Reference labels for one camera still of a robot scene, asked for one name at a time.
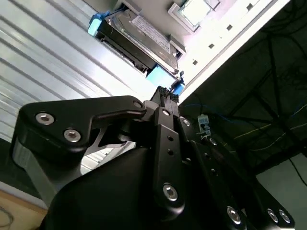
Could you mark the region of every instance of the hard drive label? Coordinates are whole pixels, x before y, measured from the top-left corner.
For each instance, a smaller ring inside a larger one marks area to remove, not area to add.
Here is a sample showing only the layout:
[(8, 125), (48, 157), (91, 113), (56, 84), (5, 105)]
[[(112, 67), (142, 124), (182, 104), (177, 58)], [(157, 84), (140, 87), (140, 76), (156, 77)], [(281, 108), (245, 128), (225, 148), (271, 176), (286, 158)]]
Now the hard drive label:
[(170, 43), (167, 38), (157, 31), (152, 25), (150, 25), (141, 16), (137, 16), (132, 20), (132, 23), (143, 31), (147, 36), (154, 40), (159, 46), (161, 46), (166, 52), (171, 53)]

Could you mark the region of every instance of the ceiling light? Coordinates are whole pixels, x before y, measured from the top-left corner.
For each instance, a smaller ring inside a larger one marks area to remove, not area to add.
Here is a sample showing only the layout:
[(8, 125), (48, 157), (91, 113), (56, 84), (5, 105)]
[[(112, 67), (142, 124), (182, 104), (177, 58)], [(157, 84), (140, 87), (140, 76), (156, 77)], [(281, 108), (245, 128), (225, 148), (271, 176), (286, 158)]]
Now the ceiling light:
[(179, 13), (193, 26), (198, 25), (212, 9), (204, 0), (188, 0)]

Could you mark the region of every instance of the hard drive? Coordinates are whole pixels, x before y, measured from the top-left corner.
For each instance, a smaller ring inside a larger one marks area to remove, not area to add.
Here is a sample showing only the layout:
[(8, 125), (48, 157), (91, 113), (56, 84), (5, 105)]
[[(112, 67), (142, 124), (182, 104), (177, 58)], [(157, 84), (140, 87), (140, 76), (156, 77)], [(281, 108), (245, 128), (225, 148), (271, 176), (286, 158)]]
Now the hard drive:
[(163, 34), (131, 10), (106, 17), (96, 37), (121, 52), (140, 71), (151, 71), (158, 64), (180, 80), (177, 50)]

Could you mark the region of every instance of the metal wall panel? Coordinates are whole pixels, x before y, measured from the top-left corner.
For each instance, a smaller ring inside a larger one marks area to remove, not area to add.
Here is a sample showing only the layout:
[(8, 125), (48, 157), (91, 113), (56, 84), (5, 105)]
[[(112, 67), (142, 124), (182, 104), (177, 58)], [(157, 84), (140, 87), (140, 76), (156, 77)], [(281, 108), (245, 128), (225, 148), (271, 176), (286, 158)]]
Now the metal wall panel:
[(151, 97), (155, 87), (86, 32), (94, 13), (81, 0), (1, 0), (0, 138), (11, 141), (27, 103)]

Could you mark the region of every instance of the blue cable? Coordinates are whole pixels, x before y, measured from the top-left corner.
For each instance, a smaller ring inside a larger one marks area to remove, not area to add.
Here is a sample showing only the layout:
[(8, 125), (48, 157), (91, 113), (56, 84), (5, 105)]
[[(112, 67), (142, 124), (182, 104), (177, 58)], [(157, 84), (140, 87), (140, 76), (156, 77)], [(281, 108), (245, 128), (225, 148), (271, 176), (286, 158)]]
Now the blue cable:
[(184, 107), (190, 107), (190, 106), (203, 106), (203, 107), (206, 107), (207, 109), (211, 110), (212, 112), (214, 112), (215, 114), (217, 114), (219, 117), (221, 117), (222, 119), (224, 119), (225, 121), (228, 121), (228, 122), (230, 122), (230, 123), (240, 123), (240, 124), (242, 124), (242, 123), (244, 123), (244, 124), (245, 124), (245, 123), (248, 123), (248, 122), (245, 122), (245, 121), (232, 121), (232, 120), (229, 120), (229, 119), (227, 119), (226, 117), (224, 117), (223, 115), (221, 115), (221, 114), (219, 114), (218, 112), (216, 112), (215, 109), (213, 109), (213, 108), (207, 106), (206, 104), (199, 104), (199, 103), (196, 103), (196, 104), (187, 104), (187, 105), (185, 105)]

